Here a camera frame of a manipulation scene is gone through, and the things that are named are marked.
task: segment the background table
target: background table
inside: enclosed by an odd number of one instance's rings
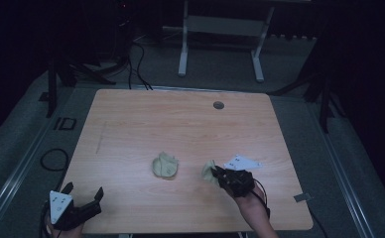
[[[221,101],[224,108],[213,107]],[[154,176],[161,152],[180,161],[173,179]],[[201,177],[240,154],[263,163],[251,170],[268,194],[277,230],[313,226],[270,98],[208,91],[98,90],[64,183],[76,205],[103,186],[102,213],[86,233],[234,232],[250,230],[236,204]]]

